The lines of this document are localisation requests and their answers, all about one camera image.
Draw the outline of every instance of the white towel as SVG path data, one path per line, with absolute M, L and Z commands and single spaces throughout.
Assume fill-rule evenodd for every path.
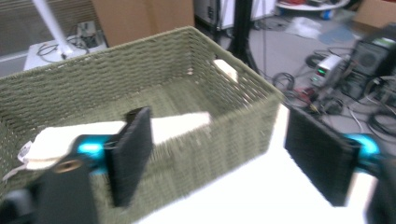
M 207 112 L 151 119 L 153 144 L 158 145 L 209 123 L 210 115 Z M 75 139 L 82 134 L 116 134 L 125 124 L 124 121 L 110 121 L 48 127 L 37 135 L 33 143 L 28 142 L 22 147 L 18 159 L 23 165 L 11 170 L 3 177 L 3 181 L 19 170 L 41 170 L 51 167 L 70 152 Z

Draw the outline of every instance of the wicker basket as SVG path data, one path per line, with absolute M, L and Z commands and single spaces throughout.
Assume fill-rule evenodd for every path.
M 237 82 L 214 65 L 217 57 L 236 69 Z M 1 176 L 21 165 L 21 146 L 48 126 L 121 120 L 145 105 L 153 117 L 210 113 L 210 125 L 154 148 L 127 211 L 111 208 L 105 176 L 92 177 L 103 223 L 138 220 L 265 152 L 282 100 L 191 27 L 1 78 L 0 92 Z M 39 175 L 2 182 L 0 200 Z

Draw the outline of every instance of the black metal pole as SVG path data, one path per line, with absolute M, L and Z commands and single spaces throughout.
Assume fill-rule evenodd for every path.
M 235 11 L 233 18 L 233 40 L 228 51 L 233 56 L 246 63 L 251 69 L 259 73 L 259 68 L 255 63 L 248 45 L 250 32 L 250 18 L 253 0 L 235 0 Z
M 216 0 L 215 24 L 212 24 L 213 40 L 219 44 L 221 35 L 221 0 Z

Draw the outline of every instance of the desk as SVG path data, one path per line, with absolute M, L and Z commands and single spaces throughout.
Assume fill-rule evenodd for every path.
M 89 52 L 95 52 L 95 51 L 98 51 L 101 49 L 107 49 L 107 45 L 106 45 L 106 41 L 103 36 L 103 33 L 101 31 L 98 31 L 97 34 L 98 34 L 98 38 L 99 38 L 101 44 L 95 48 L 89 49 Z M 50 64 L 49 62 L 46 62 L 43 59 L 41 59 L 39 56 L 37 56 L 37 53 L 38 53 L 40 47 L 43 45 L 52 46 L 52 45 L 56 45 L 56 44 L 57 44 L 57 42 L 55 40 L 51 40 L 51 41 L 34 44 L 34 45 L 30 46 L 28 53 L 27 53 L 25 65 L 23 67 L 23 71 Z M 58 54 L 58 52 L 55 52 L 55 51 L 53 51 L 49 55 L 46 55 L 45 58 L 47 60 L 51 60 L 52 62 L 57 62 L 57 61 L 61 60 L 60 55 Z
M 138 223 L 365 223 L 332 207 L 283 148 L 289 110 L 279 108 L 268 151 Z

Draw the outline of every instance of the cardboard box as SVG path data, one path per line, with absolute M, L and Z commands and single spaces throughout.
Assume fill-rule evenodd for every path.
M 194 25 L 192 0 L 92 0 L 110 47 Z
M 364 0 L 356 13 L 355 27 L 373 31 L 396 21 L 396 3 L 383 0 Z

